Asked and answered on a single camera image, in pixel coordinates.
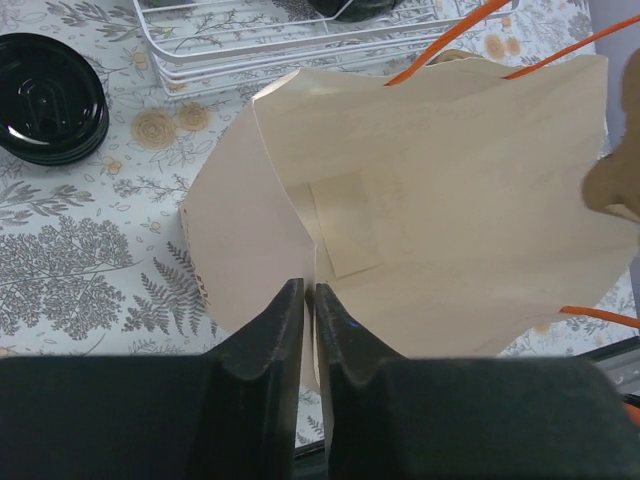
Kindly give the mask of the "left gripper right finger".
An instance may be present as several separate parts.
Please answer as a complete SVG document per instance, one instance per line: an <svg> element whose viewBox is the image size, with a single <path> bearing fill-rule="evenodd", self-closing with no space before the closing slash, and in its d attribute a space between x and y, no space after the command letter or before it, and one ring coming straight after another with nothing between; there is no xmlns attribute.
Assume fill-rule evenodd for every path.
<svg viewBox="0 0 640 480"><path fill-rule="evenodd" d="M635 479L622 396L575 357L410 359L315 291L332 479Z"/></svg>

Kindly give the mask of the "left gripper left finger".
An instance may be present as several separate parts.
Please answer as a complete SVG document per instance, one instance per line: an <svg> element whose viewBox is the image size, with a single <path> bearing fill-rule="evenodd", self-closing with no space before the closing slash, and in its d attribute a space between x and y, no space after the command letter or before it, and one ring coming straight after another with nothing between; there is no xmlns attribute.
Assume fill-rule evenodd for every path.
<svg viewBox="0 0 640 480"><path fill-rule="evenodd" d="M210 351L1 363L5 479L289 479L304 285Z"/></svg>

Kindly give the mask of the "paper takeout bag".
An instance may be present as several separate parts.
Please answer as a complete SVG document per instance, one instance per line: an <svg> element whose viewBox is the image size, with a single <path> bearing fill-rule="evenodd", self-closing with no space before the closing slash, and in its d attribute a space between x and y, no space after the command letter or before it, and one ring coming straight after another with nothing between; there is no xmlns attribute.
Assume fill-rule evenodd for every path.
<svg viewBox="0 0 640 480"><path fill-rule="evenodd" d="M206 309L235 332L326 283L399 353L453 357L596 305L639 247L639 182L600 159L607 87L598 54L280 78L180 208Z"/></svg>

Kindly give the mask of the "single cardboard cup carrier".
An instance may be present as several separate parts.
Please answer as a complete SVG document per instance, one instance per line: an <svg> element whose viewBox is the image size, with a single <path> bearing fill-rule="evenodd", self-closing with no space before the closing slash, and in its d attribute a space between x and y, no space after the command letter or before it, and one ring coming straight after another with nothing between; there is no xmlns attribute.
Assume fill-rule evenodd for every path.
<svg viewBox="0 0 640 480"><path fill-rule="evenodd" d="M621 81L625 133L582 182L582 198L592 211L639 223L639 50L627 61Z"/></svg>

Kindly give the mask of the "black cup lids stack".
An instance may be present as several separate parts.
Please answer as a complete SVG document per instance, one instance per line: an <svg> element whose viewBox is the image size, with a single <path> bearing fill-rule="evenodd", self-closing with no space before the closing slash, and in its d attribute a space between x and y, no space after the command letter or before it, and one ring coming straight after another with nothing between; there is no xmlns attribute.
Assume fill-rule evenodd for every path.
<svg viewBox="0 0 640 480"><path fill-rule="evenodd" d="M1 147L35 165L93 154L107 137L101 81L77 51L31 33L1 36Z"/></svg>

